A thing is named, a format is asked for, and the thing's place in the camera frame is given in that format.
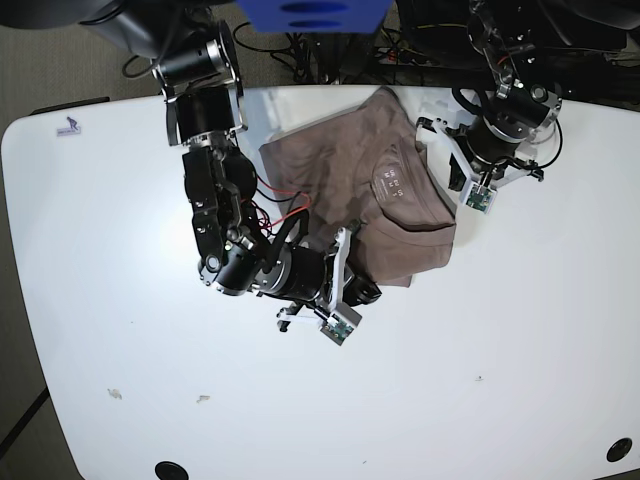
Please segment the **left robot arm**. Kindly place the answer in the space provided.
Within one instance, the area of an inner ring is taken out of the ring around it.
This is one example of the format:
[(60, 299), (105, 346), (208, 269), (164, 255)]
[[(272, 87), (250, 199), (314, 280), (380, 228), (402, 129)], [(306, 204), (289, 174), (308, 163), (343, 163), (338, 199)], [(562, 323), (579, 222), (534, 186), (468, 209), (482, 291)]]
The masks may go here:
[(400, 26), (420, 59), (472, 76), (452, 95), (473, 115), (448, 128), (465, 159), (449, 161), (449, 189), (470, 169), (484, 186), (509, 169), (538, 180), (557, 162), (565, 100), (639, 99), (636, 1), (400, 1)]

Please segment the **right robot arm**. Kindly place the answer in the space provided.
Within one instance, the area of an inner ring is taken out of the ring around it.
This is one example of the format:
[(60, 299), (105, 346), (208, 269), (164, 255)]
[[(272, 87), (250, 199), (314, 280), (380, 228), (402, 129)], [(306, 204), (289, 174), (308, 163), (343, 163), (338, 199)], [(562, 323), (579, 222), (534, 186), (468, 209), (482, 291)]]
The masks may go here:
[(236, 142), (247, 125), (235, 46), (225, 22), (194, 18), (206, 8), (204, 1), (5, 1), (1, 22), (23, 30), (80, 24), (147, 59), (165, 99), (168, 141), (186, 149), (201, 281), (226, 295), (254, 291), (283, 300), (281, 330), (309, 309), (320, 331), (341, 342), (379, 288), (349, 261), (352, 228), (339, 229), (319, 252), (303, 245), (307, 207), (278, 229), (265, 224), (253, 200), (259, 176)]

